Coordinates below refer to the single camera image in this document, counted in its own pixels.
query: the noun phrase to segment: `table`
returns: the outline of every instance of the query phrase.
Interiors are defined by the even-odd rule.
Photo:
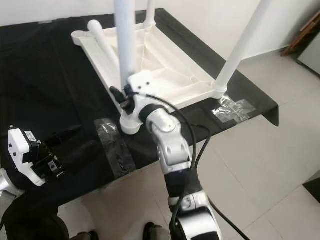
[[[145,11],[137,12],[137,23],[142,23],[145,15]],[[93,149],[85,152],[81,160],[71,163],[73,171],[42,187],[34,187],[16,199],[8,209],[12,221],[54,211],[115,180],[94,120],[109,118],[118,124],[120,116],[83,50],[73,44],[70,36],[75,30],[87,31],[87,23],[92,19],[98,20],[103,28],[115,25],[113,14],[109,14],[0,27],[1,166],[14,171],[7,154],[6,133],[10,125],[32,130],[38,139],[82,125],[83,131],[72,143],[56,149],[58,157],[63,157],[79,143],[94,143]],[[155,21],[157,27],[209,75],[218,76],[225,63],[222,57],[164,9],[156,10]],[[246,99],[256,108],[249,114],[251,118],[263,115],[272,124],[279,125],[277,103],[240,72],[234,73],[228,86],[227,94],[234,101]],[[206,99],[182,112],[190,122],[206,125],[212,135],[216,135],[236,125],[235,121],[221,123],[210,112],[219,106],[216,99]],[[198,142],[206,138],[207,133],[202,129],[195,133]],[[190,143],[190,135],[183,126],[182,134]],[[122,137],[137,169],[157,160],[156,146],[144,127],[136,135]]]

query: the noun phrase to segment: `white tube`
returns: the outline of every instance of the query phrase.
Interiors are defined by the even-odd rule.
[[[104,53],[111,60],[114,67],[117,69],[118,72],[120,72],[119,59],[118,59],[115,51],[112,49],[112,47],[107,42],[100,22],[98,22],[97,20],[91,20],[88,22],[87,27],[88,27],[90,33],[92,33],[92,35],[95,37],[97,43],[102,48]]]
[[[217,92],[217,94],[214,94],[214,98],[221,98],[227,91],[227,84],[243,59],[246,48],[249,45],[257,26],[260,24],[270,2],[271,0],[261,0],[257,6],[239,41],[224,64],[219,76],[212,84],[214,90]]]
[[[156,0],[148,0],[144,28],[152,28],[156,25],[155,22]]]
[[[128,84],[128,78],[136,72],[135,1],[114,0],[114,7],[121,88],[123,89]]]

